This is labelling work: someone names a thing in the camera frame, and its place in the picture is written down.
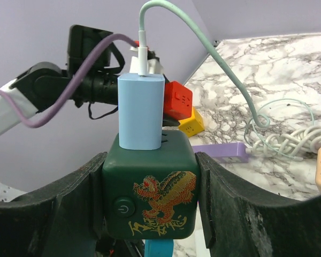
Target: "table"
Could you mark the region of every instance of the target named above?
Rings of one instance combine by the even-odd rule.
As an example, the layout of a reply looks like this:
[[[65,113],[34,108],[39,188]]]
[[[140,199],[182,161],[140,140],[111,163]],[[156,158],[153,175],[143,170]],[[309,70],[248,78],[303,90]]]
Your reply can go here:
[[[283,98],[305,102],[321,125],[321,34],[224,40],[217,51],[247,87],[257,109]],[[206,130],[192,145],[244,142],[250,112],[245,99],[216,62],[208,57],[186,86]],[[265,109],[271,120],[269,133],[287,133],[311,125],[310,114],[300,104],[278,102]],[[316,154],[302,162],[252,157],[245,164],[223,164],[230,172],[275,194],[305,200],[319,194],[315,185]],[[197,218],[196,230],[202,228]],[[176,240],[174,256],[196,256],[194,236]]]

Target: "yellow cube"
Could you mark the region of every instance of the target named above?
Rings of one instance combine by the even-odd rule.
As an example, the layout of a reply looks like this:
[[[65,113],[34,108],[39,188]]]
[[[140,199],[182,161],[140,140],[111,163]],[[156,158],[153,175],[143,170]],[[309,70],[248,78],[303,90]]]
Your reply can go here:
[[[189,138],[204,131],[202,116],[194,107],[192,107],[192,116],[179,122],[180,125],[178,129],[184,132]]]

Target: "power button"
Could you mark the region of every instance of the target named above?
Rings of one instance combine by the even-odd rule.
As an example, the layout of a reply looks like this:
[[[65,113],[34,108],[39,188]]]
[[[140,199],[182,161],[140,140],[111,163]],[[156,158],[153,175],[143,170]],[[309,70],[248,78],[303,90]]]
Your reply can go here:
[[[135,205],[129,197],[119,197],[113,204],[114,212],[122,218],[130,217],[134,214]]]

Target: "gray wall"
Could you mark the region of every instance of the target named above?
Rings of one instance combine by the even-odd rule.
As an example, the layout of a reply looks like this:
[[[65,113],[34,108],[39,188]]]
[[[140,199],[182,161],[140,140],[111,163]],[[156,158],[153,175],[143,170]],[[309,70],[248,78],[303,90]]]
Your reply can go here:
[[[321,0],[193,0],[215,40],[321,32]]]
[[[137,40],[139,9],[146,0],[0,0],[0,87],[40,61],[64,68],[69,27],[81,24],[124,33]],[[207,30],[191,0],[172,0]],[[195,35],[160,8],[146,15],[149,47],[170,80],[184,82],[206,56]],[[117,43],[129,62],[129,47]],[[111,106],[95,104],[94,116]],[[117,114],[90,120],[87,107],[72,102],[46,126],[22,125],[0,137],[0,181],[30,191],[46,185],[109,150],[118,132]]]

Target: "purple block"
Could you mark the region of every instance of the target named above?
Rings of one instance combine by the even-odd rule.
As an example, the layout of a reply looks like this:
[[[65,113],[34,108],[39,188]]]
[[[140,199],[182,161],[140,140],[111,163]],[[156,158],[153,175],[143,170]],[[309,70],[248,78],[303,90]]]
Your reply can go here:
[[[240,142],[193,146],[193,151],[204,152],[219,163],[247,163],[249,158],[246,145]]]

